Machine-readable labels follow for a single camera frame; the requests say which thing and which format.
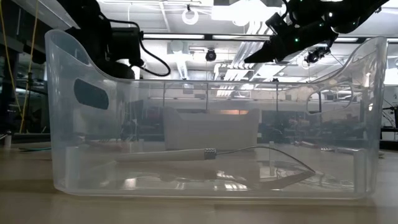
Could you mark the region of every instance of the black cable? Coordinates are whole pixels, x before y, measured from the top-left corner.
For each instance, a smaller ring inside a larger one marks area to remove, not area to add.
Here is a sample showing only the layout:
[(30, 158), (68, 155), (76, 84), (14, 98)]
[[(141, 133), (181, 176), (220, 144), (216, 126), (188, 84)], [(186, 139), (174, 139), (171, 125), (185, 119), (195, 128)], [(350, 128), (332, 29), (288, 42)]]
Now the black cable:
[(391, 117), (388, 114), (386, 114), (386, 112), (384, 112), (384, 111), (382, 112), (382, 115), (384, 118), (386, 118), (390, 122), (391, 126), (393, 128), (395, 128), (395, 124), (392, 122)]
[[(132, 24), (132, 25), (136, 26), (138, 29), (140, 29), (138, 23), (133, 22), (133, 21), (120, 21), (120, 20), (116, 20), (116, 19), (108, 19), (108, 21), (110, 21), (110, 22), (116, 22), (116, 23), (121, 23), (121, 24)], [(144, 67), (142, 67), (142, 66), (139, 67), (139, 68), (142, 69), (142, 70), (144, 70), (145, 72), (150, 73), (150, 74), (152, 74), (152, 75), (155, 75), (155, 76), (157, 76), (157, 77), (166, 77), (166, 76), (170, 75), (170, 73), (172, 72), (171, 69), (170, 69), (170, 66), (167, 65), (167, 63), (164, 62), (164, 61), (163, 61), (161, 58), (159, 58), (158, 56), (156, 56), (156, 55), (150, 53), (150, 52), (144, 47), (144, 44), (142, 43), (142, 39), (143, 39), (143, 38), (144, 38), (144, 35), (143, 35), (143, 34), (138, 38), (138, 39), (139, 39), (139, 45), (141, 46), (142, 50), (143, 50), (145, 53), (149, 54), (149, 55), (150, 55), (151, 57), (153, 57), (154, 59), (158, 60), (160, 63), (162, 63), (162, 64), (166, 67), (167, 73), (166, 73), (166, 74), (155, 73), (155, 72), (152, 72), (152, 71), (150, 71), (150, 70), (148, 70), (148, 69), (146, 69), (146, 68), (144, 68)]]
[(309, 167), (308, 165), (306, 165), (304, 162), (302, 162), (302, 161), (296, 159), (295, 157), (293, 157), (293, 156), (287, 154), (287, 153), (284, 152), (284, 151), (281, 151), (281, 150), (279, 150), (279, 149), (274, 149), (273, 147), (268, 147), (268, 146), (251, 146), (251, 147), (245, 147), (245, 148), (243, 148), (243, 149), (237, 149), (237, 150), (233, 150), (233, 151), (229, 151), (229, 152), (220, 152), (220, 153), (217, 153), (217, 155), (232, 154), (232, 153), (235, 153), (235, 152), (240, 152), (240, 151), (243, 151), (243, 150), (255, 149), (255, 148), (270, 149), (270, 150), (273, 150), (273, 151), (277, 151), (277, 152), (279, 152), (279, 153), (282, 153), (283, 155), (285, 155), (285, 156), (287, 156), (287, 157), (293, 159), (294, 161), (298, 162), (301, 166), (304, 166), (305, 168), (307, 168), (309, 171), (313, 172), (314, 174), (316, 173), (315, 170), (313, 170), (311, 167)]
[(390, 102), (388, 102), (386, 99), (383, 99), (386, 103), (388, 103), (391, 107), (394, 107)]
[(341, 65), (344, 67), (344, 65), (342, 64), (342, 62), (340, 62), (331, 52), (330, 55)]
[(19, 148), (19, 150), (21, 150), (21, 152), (40, 152), (40, 151), (51, 150), (51, 147), (44, 147), (44, 148), (38, 148), (38, 149)]
[(285, 3), (285, 5), (286, 5), (286, 11), (285, 11), (285, 13), (282, 15), (282, 19), (285, 19), (285, 17), (287, 16), (287, 13), (289, 12), (289, 8), (287, 7), (287, 1), (286, 0), (282, 0), (284, 3)]

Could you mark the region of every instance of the ceiling light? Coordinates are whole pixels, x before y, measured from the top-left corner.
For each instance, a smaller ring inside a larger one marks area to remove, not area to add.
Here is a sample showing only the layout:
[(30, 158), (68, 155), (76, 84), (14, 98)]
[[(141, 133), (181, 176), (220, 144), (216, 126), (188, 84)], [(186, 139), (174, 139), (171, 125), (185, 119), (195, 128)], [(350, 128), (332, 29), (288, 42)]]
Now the ceiling light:
[(246, 24), (249, 23), (249, 20), (248, 19), (238, 19), (238, 20), (232, 21), (232, 23), (236, 26), (245, 26)]
[(180, 98), (180, 97), (148, 97), (150, 100), (204, 100), (201, 98)]
[(398, 8), (398, 2), (397, 1), (388, 1), (382, 7)]
[(201, 1), (184, 1), (184, 0), (168, 0), (168, 1), (157, 1), (157, 0), (97, 0), (100, 3), (104, 4), (159, 4), (160, 2), (164, 4), (174, 4), (174, 5), (182, 5), (182, 4), (191, 4), (191, 5), (202, 5)]
[(267, 7), (260, 0), (240, 0), (230, 6), (213, 6), (211, 19), (219, 21), (266, 21), (279, 7)]
[(348, 42), (357, 42), (358, 38), (349, 38), (349, 37), (339, 37), (335, 40), (335, 42), (344, 42), (344, 43), (348, 43)]
[[(188, 19), (187, 18), (187, 13), (188, 12), (193, 12), (193, 17), (191, 18), (191, 19)], [(196, 11), (196, 10), (190, 10), (190, 11), (188, 11), (188, 9), (186, 9), (186, 10), (184, 10), (183, 12), (182, 12), (182, 15), (181, 15), (181, 18), (182, 18), (182, 21), (185, 23), (185, 24), (188, 24), (188, 25), (195, 25), (197, 22), (198, 22), (198, 20), (199, 20), (199, 13), (198, 13), (198, 11)]]
[(215, 40), (251, 40), (251, 41), (265, 41), (268, 36), (261, 35), (213, 35)]
[(387, 41), (390, 43), (398, 43), (398, 38), (388, 38)]
[(144, 39), (195, 39), (201, 40), (204, 39), (204, 35), (198, 34), (144, 34)]

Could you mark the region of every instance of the ceiling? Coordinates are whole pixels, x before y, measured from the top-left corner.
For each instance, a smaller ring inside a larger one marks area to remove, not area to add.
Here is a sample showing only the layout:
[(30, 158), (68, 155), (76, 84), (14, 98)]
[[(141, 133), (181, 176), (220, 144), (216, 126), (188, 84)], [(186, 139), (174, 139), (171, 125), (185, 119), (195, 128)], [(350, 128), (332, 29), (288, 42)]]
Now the ceiling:
[[(13, 0), (30, 13), (34, 13), (35, 0)], [(51, 27), (58, 29), (67, 29), (75, 26), (73, 20), (67, 15), (65, 10), (54, 0), (39, 0), (39, 19), (47, 23)], [(213, 0), (193, 2), (190, 1), (191, 9), (198, 12), (198, 21), (194, 25), (186, 24), (182, 19), (183, 11), (186, 4), (176, 4), (173, 1), (163, 1), (145, 3), (145, 1), (127, 1), (127, 0), (103, 0), (98, 1), (102, 12), (108, 18), (119, 20), (130, 20), (137, 22), (145, 33), (209, 33), (209, 34), (266, 34), (267, 29), (257, 29), (253, 32), (254, 25), (248, 23), (245, 26), (237, 26), (237, 22), (233, 21), (216, 21), (211, 19)], [(398, 37), (398, 0), (390, 0), (383, 10), (378, 14), (373, 14), (361, 27), (354, 32), (346, 35), (349, 36), (387, 36)], [(187, 18), (193, 16), (192, 12), (187, 13)], [(113, 26), (126, 26), (124, 24), (113, 24)], [(179, 78), (177, 71), (177, 63), (175, 57), (167, 54), (167, 43), (169, 40), (154, 41), (145, 40), (144, 45), (152, 53), (164, 59), (174, 73), (170, 78)], [(204, 60), (205, 53), (200, 50), (189, 51), (189, 57), (185, 60), (188, 73), (191, 73), (191, 79), (203, 77), (202, 73), (213, 73), (217, 64), (232, 65), (235, 69), (246, 69), (248, 72), (254, 71), (258, 73), (255, 80), (271, 80), (278, 77), (282, 82), (304, 82), (308, 78), (313, 80), (316, 77), (326, 75), (341, 67), (340, 63), (344, 63), (352, 51), (358, 47), (358, 44), (335, 44), (331, 48), (332, 55), (327, 55), (319, 61), (314, 67), (309, 69), (302, 66), (303, 57), (300, 52), (287, 57), (287, 66), (281, 65), (242, 65), (239, 64), (236, 55), (244, 50), (253, 52), (261, 47), (261, 43), (245, 44), (242, 42), (230, 41), (203, 41), (203, 40), (187, 40), (184, 43), (189, 47), (202, 47), (205, 51), (209, 48), (215, 49), (218, 59), (215, 62), (206, 62)], [(389, 55), (398, 57), (398, 45), (389, 46)], [(165, 68), (154, 58), (149, 57), (142, 52), (142, 57), (146, 61), (148, 67), (156, 72), (163, 72)], [(243, 76), (229, 75), (233, 80), (238, 80)], [(144, 78), (155, 78), (152, 75), (144, 74)]]

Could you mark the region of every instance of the cable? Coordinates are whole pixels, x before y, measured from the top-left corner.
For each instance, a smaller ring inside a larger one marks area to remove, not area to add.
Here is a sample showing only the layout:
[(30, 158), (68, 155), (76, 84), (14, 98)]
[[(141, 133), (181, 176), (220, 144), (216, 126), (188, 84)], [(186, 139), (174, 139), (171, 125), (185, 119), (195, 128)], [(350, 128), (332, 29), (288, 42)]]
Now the cable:
[(311, 171), (311, 172), (313, 172), (313, 173), (316, 173), (315, 170), (313, 170), (311, 167), (309, 167), (308, 165), (306, 165), (306, 164), (303, 163), (302, 161), (300, 161), (300, 160), (294, 158), (293, 156), (287, 154), (287, 153), (284, 152), (284, 151), (281, 151), (281, 150), (279, 150), (279, 149), (274, 149), (273, 147), (267, 147), (267, 146), (251, 146), (251, 147), (245, 147), (245, 148), (243, 148), (243, 149), (237, 149), (237, 150), (234, 150), (234, 151), (217, 153), (217, 155), (232, 154), (232, 153), (235, 153), (235, 152), (240, 152), (240, 151), (244, 151), (244, 150), (247, 150), (247, 149), (255, 149), (255, 148), (270, 149), (270, 150), (274, 150), (274, 151), (280, 152), (280, 153), (282, 153), (283, 155), (285, 155), (285, 156), (287, 156), (287, 157), (293, 159), (294, 161), (298, 162), (300, 165), (304, 166), (304, 167), (307, 168), (309, 171)]
[(29, 88), (29, 82), (30, 78), (32, 76), (32, 62), (33, 62), (33, 50), (35, 47), (35, 39), (36, 39), (36, 28), (37, 28), (37, 16), (39, 13), (39, 0), (36, 0), (36, 12), (35, 12), (35, 24), (33, 26), (33, 34), (32, 34), (32, 47), (30, 48), (30, 62), (29, 62), (29, 68), (28, 68), (28, 81), (26, 82), (26, 88), (25, 88), (25, 100), (24, 100), (24, 108), (22, 109), (22, 122), (21, 126), (19, 127), (19, 134), (22, 133), (22, 127), (24, 126), (24, 121), (25, 121), (25, 110), (26, 110), (26, 101), (27, 101), (27, 91)]
[(10, 56), (9, 56), (9, 53), (8, 53), (7, 38), (6, 38), (6, 26), (4, 25), (4, 18), (2, 16), (1, 0), (0, 0), (0, 18), (1, 18), (1, 27), (2, 27), (2, 37), (4, 39), (4, 46), (6, 48), (6, 60), (7, 60), (7, 64), (8, 64), (8, 72), (9, 72), (9, 74), (11, 76), (11, 85), (12, 85), (12, 90), (14, 90), (15, 101), (17, 103), (19, 113), (21, 114), (22, 110), (21, 110), (21, 106), (19, 104), (19, 100), (18, 100), (18, 96), (17, 96), (17, 90), (16, 90), (15, 83), (14, 83), (14, 77), (12, 76), (12, 70), (11, 70), (11, 64), (10, 64)]
[(339, 60), (337, 60), (337, 58), (330, 52), (330, 55), (334, 58), (334, 59), (336, 59), (336, 61), (341, 65), (341, 66), (344, 66)]
[(21, 152), (40, 152), (40, 151), (48, 151), (51, 150), (51, 147), (38, 148), (38, 149), (29, 149), (29, 148), (19, 148)]
[[(153, 8), (153, 7), (147, 7), (147, 6), (140, 5), (140, 4), (138, 4), (138, 7), (143, 7), (143, 8), (149, 9), (149, 10), (153, 10), (153, 11), (165, 11), (165, 12), (167, 12), (167, 11), (184, 11), (184, 10), (187, 9), (186, 7), (185, 7), (185, 8), (182, 8), (182, 9), (156, 9), (156, 8)], [(197, 11), (198, 11), (198, 12), (201, 12), (201, 13), (203, 13), (203, 14), (211, 15), (211, 14), (209, 14), (208, 12), (205, 12), (206, 9), (203, 9), (203, 10), (200, 10), (200, 11), (197, 10)]]
[[(110, 21), (110, 22), (115, 22), (115, 23), (121, 23), (121, 24), (133, 24), (133, 25), (135, 25), (138, 29), (140, 29), (138, 23), (133, 22), (133, 21), (120, 21), (120, 20), (116, 20), (116, 19), (108, 19), (108, 21)], [(144, 68), (144, 67), (139, 67), (139, 68), (142, 69), (142, 70), (144, 70), (145, 72), (150, 73), (150, 74), (152, 74), (152, 75), (155, 75), (155, 76), (157, 76), (157, 77), (166, 77), (166, 76), (170, 75), (170, 73), (171, 73), (172, 71), (171, 71), (169, 65), (167, 65), (167, 63), (164, 62), (162, 59), (160, 59), (158, 56), (156, 56), (156, 55), (150, 53), (150, 52), (144, 47), (144, 44), (142, 43), (143, 35), (140, 36), (138, 39), (139, 39), (139, 45), (141, 46), (142, 50), (143, 50), (145, 53), (149, 54), (149, 55), (150, 55), (151, 57), (153, 57), (154, 59), (158, 60), (160, 63), (162, 63), (162, 64), (166, 67), (167, 73), (166, 73), (166, 74), (159, 74), (159, 73), (152, 72), (152, 71), (150, 71), (150, 70), (148, 70), (148, 69), (146, 69), (146, 68)]]
[(289, 9), (287, 8), (287, 1), (286, 0), (282, 0), (284, 3), (285, 3), (285, 5), (286, 5), (286, 11), (285, 11), (285, 13), (282, 15), (282, 19), (284, 19), (286, 16), (287, 16), (287, 13), (289, 12)]
[(386, 118), (388, 120), (388, 122), (390, 122), (391, 126), (393, 128), (395, 128), (395, 124), (394, 124), (393, 120), (391, 119), (391, 117), (388, 114), (386, 114), (386, 112), (384, 112), (384, 111), (382, 112), (382, 115), (384, 118)]
[(383, 99), (386, 103), (388, 103), (391, 107), (394, 107), (390, 102), (388, 102), (386, 99)]

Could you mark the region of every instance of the fluorescent light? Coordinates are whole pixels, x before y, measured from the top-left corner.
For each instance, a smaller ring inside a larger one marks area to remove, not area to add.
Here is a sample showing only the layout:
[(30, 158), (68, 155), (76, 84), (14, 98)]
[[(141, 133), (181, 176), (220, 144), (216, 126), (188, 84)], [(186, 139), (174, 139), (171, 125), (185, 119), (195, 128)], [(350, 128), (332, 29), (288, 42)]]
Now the fluorescent light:
[(326, 43), (319, 43), (319, 44), (315, 44), (314, 47), (327, 47), (328, 44)]
[(264, 41), (268, 40), (268, 36), (261, 35), (213, 35), (215, 40), (258, 40)]
[(233, 100), (233, 101), (254, 101), (254, 99), (247, 99), (247, 98), (231, 99), (231, 100)]
[(144, 34), (144, 39), (204, 39), (205, 35), (198, 34)]
[(398, 38), (388, 38), (387, 41), (390, 43), (398, 43)]
[(213, 6), (211, 19), (217, 21), (266, 21), (279, 7), (267, 7), (260, 0), (237, 1), (230, 6)]
[(349, 38), (349, 37), (339, 37), (335, 40), (335, 42), (356, 42), (358, 38)]
[(200, 1), (184, 1), (184, 0), (168, 0), (168, 1), (157, 1), (157, 0), (97, 0), (103, 4), (159, 4), (160, 2), (166, 4), (194, 4), (201, 5)]
[(397, 1), (388, 1), (382, 7), (398, 8), (398, 2)]
[(201, 98), (173, 98), (173, 97), (149, 97), (151, 100), (204, 100)]

